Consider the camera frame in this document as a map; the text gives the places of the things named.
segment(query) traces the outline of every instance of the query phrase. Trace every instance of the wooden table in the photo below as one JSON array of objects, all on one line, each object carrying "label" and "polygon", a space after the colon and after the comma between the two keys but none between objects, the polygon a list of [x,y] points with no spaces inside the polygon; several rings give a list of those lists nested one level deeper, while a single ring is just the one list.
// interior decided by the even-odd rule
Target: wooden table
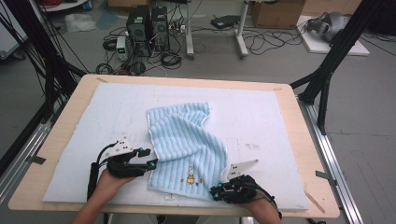
[{"label": "wooden table", "polygon": [[[88,106],[96,87],[102,82],[134,83],[181,87],[225,88],[255,91],[273,91],[285,121],[290,145],[297,162],[309,202],[309,210],[286,212],[284,217],[338,217],[340,212],[327,179],[317,177],[315,171],[323,172],[314,142],[305,124],[300,107],[291,87],[287,84],[253,83],[238,81],[162,78],[162,77],[117,77],[87,75],[78,84],[63,113],[53,126],[37,156],[47,159],[44,164],[32,163],[25,177],[9,201],[14,210],[77,211],[82,203],[43,203],[42,198],[52,179],[55,167],[73,131]],[[235,208],[175,207],[156,205],[109,204],[104,212],[175,214],[207,216],[250,216],[248,210]]]}]

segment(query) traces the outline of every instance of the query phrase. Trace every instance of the computer tower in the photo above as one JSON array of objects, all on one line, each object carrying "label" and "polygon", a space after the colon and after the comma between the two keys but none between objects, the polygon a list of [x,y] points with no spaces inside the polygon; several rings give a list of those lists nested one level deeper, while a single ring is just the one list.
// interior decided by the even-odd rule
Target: computer tower
[{"label": "computer tower", "polygon": [[152,38],[152,24],[148,6],[132,6],[126,28],[134,42],[148,42]]},{"label": "computer tower", "polygon": [[151,56],[151,49],[153,49],[153,45],[150,45],[148,42],[136,42],[134,43],[134,54],[137,57],[149,57]]},{"label": "computer tower", "polygon": [[169,31],[166,7],[155,7],[151,11],[151,21],[155,37],[155,49],[168,51]]}]

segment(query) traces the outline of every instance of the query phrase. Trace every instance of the wrist strap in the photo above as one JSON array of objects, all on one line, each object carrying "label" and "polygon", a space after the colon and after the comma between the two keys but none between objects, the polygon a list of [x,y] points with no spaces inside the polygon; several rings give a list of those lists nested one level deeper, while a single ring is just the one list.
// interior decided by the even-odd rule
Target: wrist strap
[{"label": "wrist strap", "polygon": [[272,205],[272,206],[275,208],[275,210],[277,211],[277,214],[279,215],[279,218],[282,219],[282,213],[279,212],[279,209],[277,209],[277,205],[276,205],[276,202],[275,202],[275,196],[272,196],[271,194],[269,194],[265,189],[262,189],[262,187],[258,187],[258,189],[257,189],[256,191],[258,191],[259,193],[261,193],[261,194],[264,196],[264,198],[265,198],[266,200],[268,200],[268,202],[271,203],[271,205]]}]

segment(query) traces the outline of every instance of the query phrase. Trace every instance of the electronic device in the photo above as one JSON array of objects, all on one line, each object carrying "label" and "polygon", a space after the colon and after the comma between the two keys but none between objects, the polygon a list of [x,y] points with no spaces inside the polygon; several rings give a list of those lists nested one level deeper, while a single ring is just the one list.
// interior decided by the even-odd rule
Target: electronic device
[{"label": "electronic device", "polygon": [[151,49],[154,47],[154,42],[151,44],[148,42],[135,42],[134,43],[134,55],[137,57],[149,57]]},{"label": "electronic device", "polygon": [[[91,198],[96,189],[96,182],[99,176],[99,169],[106,165],[111,175],[118,178],[142,176],[145,172],[155,170],[157,168],[158,159],[146,161],[146,163],[130,163],[134,157],[147,157],[151,149],[137,148],[133,149],[129,141],[124,137],[114,144],[110,144],[103,148],[96,160],[91,164],[90,179],[88,182],[87,200]],[[100,161],[102,155],[105,154],[105,159]]]},{"label": "electronic device", "polygon": [[331,43],[332,39],[346,27],[348,22],[349,17],[340,12],[324,12],[319,18],[309,20],[306,24],[306,30],[315,31],[325,41]]},{"label": "electronic device", "polygon": [[167,13],[166,7],[155,7],[151,11],[155,49],[158,51],[168,51],[170,49]]},{"label": "electronic device", "polygon": [[279,218],[282,218],[282,213],[277,209],[275,197],[271,196],[265,189],[260,187],[250,175],[240,175],[236,178],[230,179],[227,183],[218,183],[216,186],[210,188],[210,194],[213,200],[223,200],[226,203],[250,203],[256,200],[257,193],[275,208]]},{"label": "electronic device", "polygon": [[126,48],[126,36],[117,37],[116,49],[120,61],[125,62],[128,59],[128,49]]},{"label": "electronic device", "polygon": [[131,42],[146,42],[152,38],[152,24],[148,6],[132,6],[126,22]]},{"label": "electronic device", "polygon": [[239,16],[223,16],[211,20],[210,23],[218,29],[234,26],[239,23]]}]

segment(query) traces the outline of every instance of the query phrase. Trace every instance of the striped towel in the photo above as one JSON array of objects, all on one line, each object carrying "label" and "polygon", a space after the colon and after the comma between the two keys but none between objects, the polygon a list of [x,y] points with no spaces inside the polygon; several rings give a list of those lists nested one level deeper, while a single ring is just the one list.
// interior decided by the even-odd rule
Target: striped towel
[{"label": "striped towel", "polygon": [[224,144],[203,129],[210,108],[205,103],[172,105],[148,111],[148,129],[159,159],[148,188],[211,200],[227,166]]}]

